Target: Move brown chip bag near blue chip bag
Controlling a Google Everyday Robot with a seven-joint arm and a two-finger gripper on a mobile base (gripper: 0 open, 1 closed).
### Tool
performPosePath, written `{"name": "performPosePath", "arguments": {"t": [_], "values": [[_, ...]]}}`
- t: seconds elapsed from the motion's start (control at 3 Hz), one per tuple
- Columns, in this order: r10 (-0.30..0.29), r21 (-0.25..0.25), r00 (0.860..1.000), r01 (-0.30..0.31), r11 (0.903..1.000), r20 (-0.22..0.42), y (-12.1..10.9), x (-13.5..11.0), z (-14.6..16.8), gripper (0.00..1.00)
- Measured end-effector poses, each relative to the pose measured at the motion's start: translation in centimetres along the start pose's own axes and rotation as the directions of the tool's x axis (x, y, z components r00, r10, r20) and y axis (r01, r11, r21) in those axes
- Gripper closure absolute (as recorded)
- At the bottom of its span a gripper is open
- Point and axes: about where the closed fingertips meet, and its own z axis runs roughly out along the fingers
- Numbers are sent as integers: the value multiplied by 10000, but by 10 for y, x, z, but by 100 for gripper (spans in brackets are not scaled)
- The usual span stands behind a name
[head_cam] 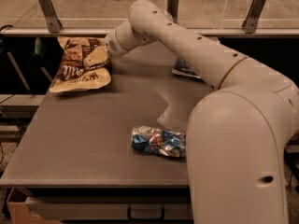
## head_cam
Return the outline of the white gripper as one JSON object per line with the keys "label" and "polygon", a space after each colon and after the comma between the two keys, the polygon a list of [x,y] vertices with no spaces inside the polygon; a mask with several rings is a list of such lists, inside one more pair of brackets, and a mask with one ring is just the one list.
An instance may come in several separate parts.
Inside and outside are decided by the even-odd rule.
{"label": "white gripper", "polygon": [[[123,22],[121,25],[113,29],[105,37],[105,45],[108,52],[116,57],[120,57],[131,50],[142,46],[147,38],[137,33],[131,26],[129,21]],[[97,47],[84,60],[85,67],[93,67],[108,60],[107,51],[103,47]]]}

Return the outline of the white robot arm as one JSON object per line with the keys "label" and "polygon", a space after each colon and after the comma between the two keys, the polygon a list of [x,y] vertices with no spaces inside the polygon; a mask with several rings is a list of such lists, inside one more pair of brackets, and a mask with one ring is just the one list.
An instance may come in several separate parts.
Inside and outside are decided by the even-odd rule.
{"label": "white robot arm", "polygon": [[297,133],[299,93],[280,72],[173,22],[148,0],[106,37],[114,56],[159,41],[213,90],[186,132],[194,224],[289,224],[284,148]]}

